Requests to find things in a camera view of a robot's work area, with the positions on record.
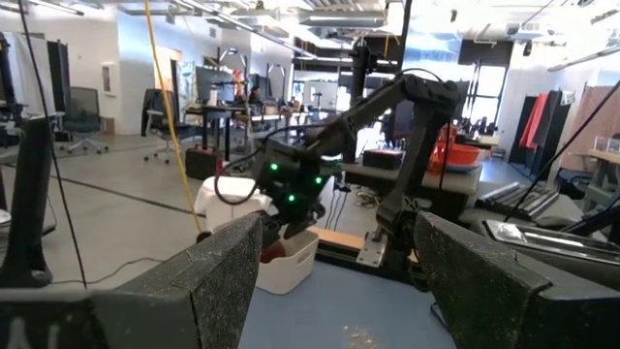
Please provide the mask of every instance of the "person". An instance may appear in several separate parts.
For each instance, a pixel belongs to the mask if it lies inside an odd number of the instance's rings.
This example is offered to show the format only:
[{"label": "person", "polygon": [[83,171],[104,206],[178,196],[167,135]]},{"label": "person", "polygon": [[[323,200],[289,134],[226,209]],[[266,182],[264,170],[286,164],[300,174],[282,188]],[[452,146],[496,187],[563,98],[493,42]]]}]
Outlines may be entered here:
[{"label": "person", "polygon": [[251,105],[261,105],[263,102],[261,101],[261,88],[258,86],[253,86],[250,91],[250,98],[248,99],[248,103]]}]

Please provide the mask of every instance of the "desk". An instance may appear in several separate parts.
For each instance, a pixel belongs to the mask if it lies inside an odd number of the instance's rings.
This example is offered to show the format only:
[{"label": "desk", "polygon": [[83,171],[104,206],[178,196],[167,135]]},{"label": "desk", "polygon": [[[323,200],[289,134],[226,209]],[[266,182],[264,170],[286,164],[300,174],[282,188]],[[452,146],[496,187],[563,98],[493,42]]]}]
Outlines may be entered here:
[{"label": "desk", "polygon": [[208,122],[213,121],[213,132],[215,132],[216,148],[220,147],[220,119],[226,120],[224,125],[224,160],[231,160],[231,117],[233,112],[247,112],[244,107],[225,107],[225,106],[200,106],[199,108],[188,108],[185,112],[191,115],[202,116],[202,149],[208,148],[207,128]]},{"label": "desk", "polygon": [[[360,164],[341,164],[341,167],[346,174],[347,183],[377,190],[380,195],[385,195],[394,187],[399,172]],[[440,176],[426,173],[418,197],[433,202],[431,212],[449,221],[455,221],[465,209],[469,197],[477,193],[481,172],[480,166],[468,174],[446,173],[442,190],[439,190]]]},{"label": "desk", "polygon": [[[470,205],[473,206],[476,198],[490,193],[493,190],[499,189],[503,187],[505,184],[491,183],[491,182],[480,182],[479,190],[475,196],[472,196],[470,199]],[[558,200],[549,206],[545,211],[541,213],[539,218],[542,217],[567,217],[572,221],[581,220],[581,216],[583,216],[583,212],[579,207],[566,195],[560,195]],[[471,226],[476,221],[481,219],[491,219],[504,221],[506,217],[505,214],[493,212],[487,209],[482,208],[467,208],[461,213],[458,217],[458,221],[465,226]],[[511,218],[512,223],[517,223],[521,225],[534,225],[534,222],[524,221],[516,218]]]},{"label": "desk", "polygon": [[[393,186],[394,182],[396,181],[399,172],[399,170],[377,169],[363,166],[360,164],[341,164],[341,168],[347,174],[347,176],[363,175],[370,178],[388,180],[391,181],[391,186]],[[482,166],[479,166],[477,169],[471,171],[468,174],[445,173],[443,190],[458,194],[464,194],[467,196],[474,195],[478,190],[478,182],[481,177],[481,172]],[[422,180],[422,186],[431,189],[439,189],[440,178],[441,176],[438,174],[426,173],[424,175],[424,179]],[[359,185],[372,188],[372,185],[366,184]]]},{"label": "desk", "polygon": [[592,149],[588,150],[588,156],[595,158],[597,164],[592,180],[585,189],[583,202],[585,212],[591,211],[597,206],[612,205],[615,199],[620,196],[620,185],[613,192],[605,188],[607,175],[609,172],[616,172],[615,170],[620,165],[620,154]]}]

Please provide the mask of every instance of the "red cloth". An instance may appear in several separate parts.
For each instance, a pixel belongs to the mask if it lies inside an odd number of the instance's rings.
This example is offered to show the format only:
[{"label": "red cloth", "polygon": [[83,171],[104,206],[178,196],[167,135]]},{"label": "red cloth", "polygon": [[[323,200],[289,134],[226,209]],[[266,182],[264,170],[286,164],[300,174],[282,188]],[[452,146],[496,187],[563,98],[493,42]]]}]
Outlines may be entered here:
[{"label": "red cloth", "polygon": [[546,97],[546,93],[541,93],[539,95],[539,98],[536,99],[536,103],[532,108],[530,117],[527,119],[525,130],[523,131],[523,135],[521,136],[521,140],[519,141],[519,146],[527,147],[528,149],[536,149],[536,144],[534,143],[534,135],[536,134],[536,129],[541,123],[541,117],[543,117]]}]

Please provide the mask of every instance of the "ceiling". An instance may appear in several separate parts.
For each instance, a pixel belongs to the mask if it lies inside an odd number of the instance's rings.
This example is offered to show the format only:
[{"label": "ceiling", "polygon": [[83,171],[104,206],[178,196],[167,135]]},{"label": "ceiling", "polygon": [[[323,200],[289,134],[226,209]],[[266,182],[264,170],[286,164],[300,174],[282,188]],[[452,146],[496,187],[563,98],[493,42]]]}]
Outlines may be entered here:
[{"label": "ceiling", "polygon": [[[136,0],[84,0],[123,4],[137,9]],[[179,2],[157,1],[160,15],[169,12],[187,15],[188,7]],[[403,0],[192,0],[214,9],[218,14],[194,11],[194,15],[227,29],[245,29],[266,33],[279,40],[298,37],[318,48],[349,48],[361,36],[398,36],[404,16]],[[450,33],[481,42],[500,40],[534,41],[564,45],[568,38],[594,35],[592,22],[620,12],[620,0],[413,0],[410,27],[419,32]],[[620,15],[604,20],[609,35],[620,27]]]}]

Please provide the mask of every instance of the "red object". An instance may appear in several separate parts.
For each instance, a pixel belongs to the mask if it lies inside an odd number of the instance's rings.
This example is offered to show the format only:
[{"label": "red object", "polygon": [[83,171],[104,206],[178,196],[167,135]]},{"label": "red object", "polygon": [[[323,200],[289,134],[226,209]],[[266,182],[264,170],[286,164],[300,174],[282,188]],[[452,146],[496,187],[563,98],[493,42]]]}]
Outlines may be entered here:
[{"label": "red object", "polygon": [[527,124],[525,125],[525,130],[523,131],[521,140],[519,140],[519,146],[527,147],[528,149],[536,148],[536,144],[534,143],[534,135],[536,134],[536,129],[539,128],[541,118],[543,117],[546,97],[546,93],[541,93],[539,98],[536,99],[532,112],[530,112],[530,117],[527,119]]},{"label": "red object", "polygon": [[220,173],[222,169],[224,169],[224,159],[220,156],[217,158],[217,162],[215,163],[215,171]]},{"label": "red object", "polygon": [[261,263],[269,263],[275,258],[282,258],[287,256],[287,251],[284,249],[281,241],[276,241],[274,244],[264,249],[261,252]]},{"label": "red object", "polygon": [[[444,167],[446,157],[446,127],[444,126],[435,142],[435,149],[431,154],[427,170],[432,174],[439,174]],[[478,161],[481,151],[469,145],[456,143],[456,128],[450,126],[448,138],[448,164],[473,165]]]},{"label": "red object", "polygon": [[[438,143],[436,145],[439,152],[440,162],[444,162],[446,145]],[[478,160],[478,155],[481,150],[475,146],[469,146],[464,144],[451,144],[448,149],[448,163],[451,165],[473,165]]]}]

